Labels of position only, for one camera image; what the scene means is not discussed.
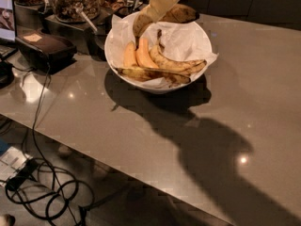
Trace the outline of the orange yellow banana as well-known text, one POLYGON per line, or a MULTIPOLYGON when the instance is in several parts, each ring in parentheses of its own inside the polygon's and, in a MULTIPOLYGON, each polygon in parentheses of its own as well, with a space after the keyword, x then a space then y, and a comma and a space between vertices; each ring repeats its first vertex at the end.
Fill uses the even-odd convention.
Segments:
POLYGON ((140 67, 157 69, 149 53, 149 41, 147 38, 140 38, 136 50, 136 60, 140 67))

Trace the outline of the orange banana far left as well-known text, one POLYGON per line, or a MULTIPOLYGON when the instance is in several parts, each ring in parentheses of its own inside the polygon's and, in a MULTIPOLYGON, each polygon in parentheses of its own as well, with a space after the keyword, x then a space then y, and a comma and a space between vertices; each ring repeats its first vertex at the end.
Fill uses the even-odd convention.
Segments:
POLYGON ((123 53, 123 67, 131 68, 137 65, 135 57, 135 43, 131 40, 127 43, 123 53))

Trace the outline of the brown banana right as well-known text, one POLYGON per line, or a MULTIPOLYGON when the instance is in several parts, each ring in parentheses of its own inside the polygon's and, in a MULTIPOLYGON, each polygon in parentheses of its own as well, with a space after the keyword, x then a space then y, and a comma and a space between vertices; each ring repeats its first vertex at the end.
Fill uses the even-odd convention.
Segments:
POLYGON ((190 76, 200 72, 206 65, 205 59, 176 61, 163 55, 165 46, 161 43, 162 30, 157 30, 157 41, 150 49, 151 60, 160 68, 174 73, 190 76))

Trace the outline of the dark tray stand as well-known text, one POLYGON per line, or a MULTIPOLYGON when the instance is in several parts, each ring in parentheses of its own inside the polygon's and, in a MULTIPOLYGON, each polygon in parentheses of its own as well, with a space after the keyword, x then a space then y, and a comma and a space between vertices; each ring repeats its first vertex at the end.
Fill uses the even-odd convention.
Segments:
POLYGON ((95 34, 88 23, 66 24, 60 22, 50 10, 44 11, 44 6, 15 5, 18 34, 25 30, 45 29, 47 33, 70 40, 81 54, 96 55, 104 53, 106 36, 111 29, 112 11, 101 8, 101 14, 92 20, 97 27, 95 34))

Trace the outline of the glass jar of nuts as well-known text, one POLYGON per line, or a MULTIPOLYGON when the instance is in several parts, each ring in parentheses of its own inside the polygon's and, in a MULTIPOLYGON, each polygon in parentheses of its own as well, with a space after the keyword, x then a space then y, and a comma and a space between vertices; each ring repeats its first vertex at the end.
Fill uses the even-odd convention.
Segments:
POLYGON ((83 11, 90 20, 100 14, 99 0, 49 0, 55 17, 62 23, 83 23, 85 20, 79 14, 83 11))

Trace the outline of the spotted banana left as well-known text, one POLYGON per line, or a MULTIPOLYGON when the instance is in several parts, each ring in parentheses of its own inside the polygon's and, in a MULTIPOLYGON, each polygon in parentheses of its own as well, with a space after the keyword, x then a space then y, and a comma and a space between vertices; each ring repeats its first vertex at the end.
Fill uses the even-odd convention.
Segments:
POLYGON ((162 69, 153 68, 116 68, 118 74, 130 77, 136 81, 149 81, 157 78, 165 78, 165 80, 170 84, 188 84, 191 79, 183 74, 174 73, 162 69))

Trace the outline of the black pouch case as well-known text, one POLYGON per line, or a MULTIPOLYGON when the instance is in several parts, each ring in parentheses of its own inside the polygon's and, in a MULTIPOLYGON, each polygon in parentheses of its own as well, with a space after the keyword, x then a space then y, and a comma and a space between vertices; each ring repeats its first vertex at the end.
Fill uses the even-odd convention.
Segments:
POLYGON ((54 74, 69 65, 77 53, 76 46, 69 40, 44 33, 30 31, 17 37, 16 45, 25 60, 36 70, 54 74))

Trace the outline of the white power adapter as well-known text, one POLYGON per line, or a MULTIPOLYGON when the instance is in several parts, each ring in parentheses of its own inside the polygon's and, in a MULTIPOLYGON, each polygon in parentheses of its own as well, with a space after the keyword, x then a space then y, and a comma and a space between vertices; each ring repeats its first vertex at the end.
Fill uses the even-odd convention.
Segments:
POLYGON ((15 177, 31 159, 27 153, 13 146, 0 155, 0 186, 5 186, 9 179, 15 177))

